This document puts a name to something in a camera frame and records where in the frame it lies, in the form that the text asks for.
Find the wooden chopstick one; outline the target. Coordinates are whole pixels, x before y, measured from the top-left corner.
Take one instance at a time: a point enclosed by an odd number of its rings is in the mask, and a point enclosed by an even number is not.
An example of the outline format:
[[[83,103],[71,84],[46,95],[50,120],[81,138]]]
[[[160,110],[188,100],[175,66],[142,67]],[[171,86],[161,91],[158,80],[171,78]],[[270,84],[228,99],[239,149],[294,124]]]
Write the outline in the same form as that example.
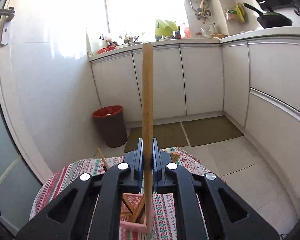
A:
[[[103,162],[103,169],[105,172],[107,172],[109,170],[109,165],[106,161],[106,159],[104,158],[103,154],[102,154],[102,151],[101,149],[98,147],[97,148],[97,153],[98,153],[98,156],[101,158],[102,162]]]

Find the left olive floor mat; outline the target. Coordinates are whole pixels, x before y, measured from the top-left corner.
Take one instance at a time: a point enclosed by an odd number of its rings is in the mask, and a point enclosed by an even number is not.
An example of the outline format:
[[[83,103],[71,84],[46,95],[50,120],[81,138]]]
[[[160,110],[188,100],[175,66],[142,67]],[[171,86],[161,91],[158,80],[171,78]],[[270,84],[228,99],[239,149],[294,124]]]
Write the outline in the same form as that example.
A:
[[[125,146],[125,153],[137,150],[138,141],[142,137],[142,128],[132,128]],[[158,149],[188,146],[181,123],[156,125],[153,137],[157,139]]]

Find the olive floor mat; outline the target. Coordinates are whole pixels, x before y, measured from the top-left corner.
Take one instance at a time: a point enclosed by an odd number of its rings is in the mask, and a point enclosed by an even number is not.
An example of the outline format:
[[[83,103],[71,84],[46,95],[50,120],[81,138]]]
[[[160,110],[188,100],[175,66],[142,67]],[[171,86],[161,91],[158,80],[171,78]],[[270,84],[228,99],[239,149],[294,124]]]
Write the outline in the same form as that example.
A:
[[[138,141],[142,137],[142,128],[132,128],[125,146],[125,153],[137,150]],[[153,137],[157,139],[158,149],[188,146],[181,123],[156,125]]]
[[[182,124],[192,147],[243,136],[243,133],[226,116],[185,121]]]

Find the red brown trash bin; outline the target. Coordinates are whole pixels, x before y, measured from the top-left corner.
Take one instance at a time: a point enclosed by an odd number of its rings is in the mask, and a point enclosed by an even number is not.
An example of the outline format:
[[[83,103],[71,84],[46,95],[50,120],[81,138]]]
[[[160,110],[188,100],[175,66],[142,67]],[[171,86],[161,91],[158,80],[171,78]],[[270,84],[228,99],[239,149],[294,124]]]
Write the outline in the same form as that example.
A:
[[[127,142],[122,106],[113,105],[98,109],[93,113],[93,120],[108,147],[120,147]]]

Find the right olive floor mat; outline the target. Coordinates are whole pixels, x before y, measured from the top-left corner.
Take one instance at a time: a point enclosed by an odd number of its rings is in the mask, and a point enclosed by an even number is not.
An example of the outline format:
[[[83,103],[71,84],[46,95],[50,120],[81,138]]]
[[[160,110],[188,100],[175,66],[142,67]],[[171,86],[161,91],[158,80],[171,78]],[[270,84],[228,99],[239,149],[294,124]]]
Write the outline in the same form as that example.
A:
[[[243,136],[243,133],[226,116],[185,121],[182,124],[192,147]]]

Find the pink perforated utensil basket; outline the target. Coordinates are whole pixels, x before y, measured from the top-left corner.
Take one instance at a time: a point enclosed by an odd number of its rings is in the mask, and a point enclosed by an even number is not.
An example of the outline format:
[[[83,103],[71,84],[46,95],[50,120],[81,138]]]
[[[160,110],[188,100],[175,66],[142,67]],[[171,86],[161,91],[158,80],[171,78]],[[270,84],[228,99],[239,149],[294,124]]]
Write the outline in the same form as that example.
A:
[[[123,194],[120,213],[120,226],[128,231],[139,233],[148,232],[143,193]]]

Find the wooden chopstick six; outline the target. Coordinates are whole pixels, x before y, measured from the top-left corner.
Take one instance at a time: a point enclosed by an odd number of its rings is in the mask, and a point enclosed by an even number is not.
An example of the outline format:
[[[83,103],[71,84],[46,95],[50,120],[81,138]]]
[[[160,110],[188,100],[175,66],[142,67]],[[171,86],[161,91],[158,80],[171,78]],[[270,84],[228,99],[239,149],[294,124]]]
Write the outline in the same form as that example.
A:
[[[152,230],[153,156],[153,45],[142,48],[142,140],[144,158],[144,200],[147,235]]]

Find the red bowl on counter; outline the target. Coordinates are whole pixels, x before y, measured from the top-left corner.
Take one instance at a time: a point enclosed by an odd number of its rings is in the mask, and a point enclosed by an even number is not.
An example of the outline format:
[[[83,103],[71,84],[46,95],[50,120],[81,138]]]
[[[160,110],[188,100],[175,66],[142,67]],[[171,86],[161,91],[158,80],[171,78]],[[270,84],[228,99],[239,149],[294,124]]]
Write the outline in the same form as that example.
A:
[[[114,46],[107,46],[107,47],[104,47],[104,48],[101,48],[100,50],[98,50],[97,54],[102,54],[102,53],[105,53],[105,52],[108,52],[108,51],[112,51],[114,49],[115,49]]]

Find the glass sliding door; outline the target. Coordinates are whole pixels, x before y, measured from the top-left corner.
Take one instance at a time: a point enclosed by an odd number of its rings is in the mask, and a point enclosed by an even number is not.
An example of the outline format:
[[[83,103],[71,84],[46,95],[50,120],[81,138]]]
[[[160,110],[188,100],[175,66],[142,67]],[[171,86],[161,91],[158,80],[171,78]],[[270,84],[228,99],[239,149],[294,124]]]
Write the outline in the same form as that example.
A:
[[[14,235],[30,218],[42,183],[29,169],[13,142],[0,105],[0,221]]]

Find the black wok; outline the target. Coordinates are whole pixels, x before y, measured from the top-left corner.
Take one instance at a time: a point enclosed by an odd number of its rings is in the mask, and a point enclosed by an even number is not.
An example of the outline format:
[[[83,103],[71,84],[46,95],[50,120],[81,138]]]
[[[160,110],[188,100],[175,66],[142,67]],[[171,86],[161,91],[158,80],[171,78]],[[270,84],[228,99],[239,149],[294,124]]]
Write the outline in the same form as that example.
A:
[[[292,20],[281,13],[273,11],[262,12],[248,3],[243,3],[243,6],[258,13],[257,21],[264,29],[291,27],[293,25]]]

